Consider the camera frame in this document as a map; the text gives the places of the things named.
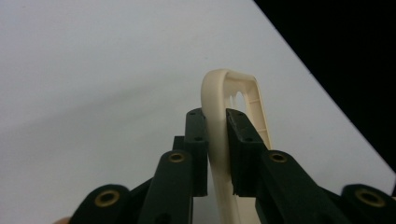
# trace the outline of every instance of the screw hole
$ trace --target screw hole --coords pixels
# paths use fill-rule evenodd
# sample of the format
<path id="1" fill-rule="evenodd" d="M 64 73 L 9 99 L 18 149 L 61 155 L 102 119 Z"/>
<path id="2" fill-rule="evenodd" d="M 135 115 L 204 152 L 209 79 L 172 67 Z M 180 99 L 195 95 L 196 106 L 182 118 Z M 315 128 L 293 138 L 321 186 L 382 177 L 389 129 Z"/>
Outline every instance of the screw hole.
<path id="1" fill-rule="evenodd" d="M 118 191 L 109 189 L 102 191 L 95 198 L 95 204 L 98 207 L 108 207 L 114 203 L 116 203 L 120 198 L 120 194 Z"/>
<path id="2" fill-rule="evenodd" d="M 288 160 L 288 158 L 286 158 L 285 156 L 283 156 L 279 153 L 271 154 L 270 158 L 272 161 L 276 161 L 276 162 L 286 162 Z"/>
<path id="3" fill-rule="evenodd" d="M 361 200 L 361 202 L 371 205 L 372 207 L 385 206 L 384 199 L 382 199 L 377 193 L 368 189 L 357 189 L 355 191 L 355 196 Z"/>
<path id="4" fill-rule="evenodd" d="M 169 156 L 168 159 L 171 162 L 181 162 L 184 161 L 184 155 L 181 153 L 173 153 Z"/>

